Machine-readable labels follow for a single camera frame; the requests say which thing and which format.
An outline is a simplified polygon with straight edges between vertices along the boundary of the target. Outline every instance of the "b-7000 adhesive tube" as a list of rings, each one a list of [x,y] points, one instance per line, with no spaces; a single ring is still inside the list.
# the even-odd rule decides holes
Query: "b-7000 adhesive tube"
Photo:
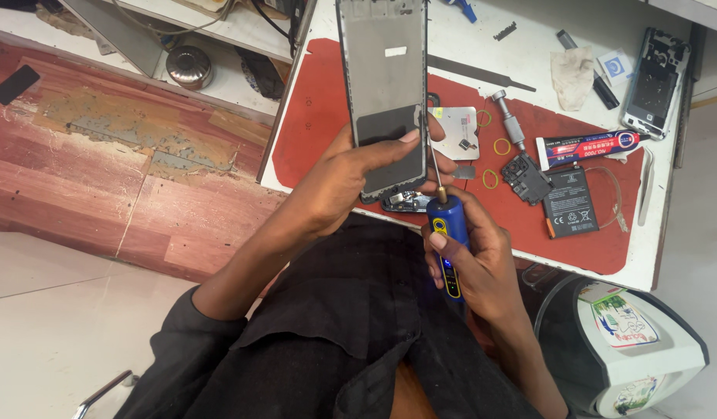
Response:
[[[572,137],[538,137],[536,144],[539,164],[542,171],[546,171],[591,157],[630,151],[649,138],[632,130],[619,130]]]

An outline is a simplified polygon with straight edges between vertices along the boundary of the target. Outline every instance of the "blue electric screwdriver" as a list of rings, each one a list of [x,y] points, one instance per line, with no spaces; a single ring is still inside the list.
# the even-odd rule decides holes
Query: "blue electric screwdriver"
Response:
[[[436,153],[431,149],[430,154],[434,157],[434,167],[439,180],[439,188],[437,196],[428,203],[425,209],[426,214],[428,214],[428,224],[435,232],[446,234],[469,249],[469,237],[467,236],[467,225],[464,221],[462,201],[454,195],[446,195],[446,188],[441,185],[439,166],[436,164]],[[459,275],[456,269],[451,266],[449,261],[439,255],[437,256],[439,257],[441,277],[446,284],[446,295],[452,300],[464,301],[462,290],[459,288]]]

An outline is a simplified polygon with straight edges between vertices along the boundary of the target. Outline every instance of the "person's left hand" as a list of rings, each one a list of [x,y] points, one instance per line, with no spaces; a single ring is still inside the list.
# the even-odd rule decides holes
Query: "person's left hand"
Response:
[[[446,137],[441,125],[430,114],[428,131],[434,141],[441,141]],[[290,229],[297,228],[296,233],[309,239],[334,233],[360,202],[358,195],[366,183],[364,175],[368,171],[400,160],[418,146],[419,142],[419,131],[415,129],[397,140],[353,147],[351,126],[346,124],[269,222],[286,223],[281,225],[288,225]],[[429,153],[433,150],[432,147],[428,149]],[[434,152],[441,173],[441,183],[448,185],[454,180],[451,173],[457,165],[443,154]],[[427,160],[431,165],[430,155]],[[416,188],[417,191],[436,190],[438,179],[431,167],[428,168],[427,179]]]

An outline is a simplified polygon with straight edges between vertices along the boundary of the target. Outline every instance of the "wooden floor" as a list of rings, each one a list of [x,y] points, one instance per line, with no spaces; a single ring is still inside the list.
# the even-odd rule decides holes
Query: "wooden floor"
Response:
[[[270,128],[155,87],[0,43],[0,230],[201,281],[285,195],[255,175]]]

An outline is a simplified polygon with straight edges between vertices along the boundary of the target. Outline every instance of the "t-shaped tool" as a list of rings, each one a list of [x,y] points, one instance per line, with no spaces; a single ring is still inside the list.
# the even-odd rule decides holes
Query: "t-shaped tool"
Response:
[[[511,112],[508,111],[506,101],[503,100],[505,97],[505,90],[493,93],[493,100],[501,105],[501,109],[503,111],[503,125],[506,127],[506,131],[508,131],[508,137],[511,137],[511,142],[516,144],[516,147],[518,147],[519,150],[523,151],[523,132],[521,132],[521,125],[518,124],[516,117],[511,115]]]

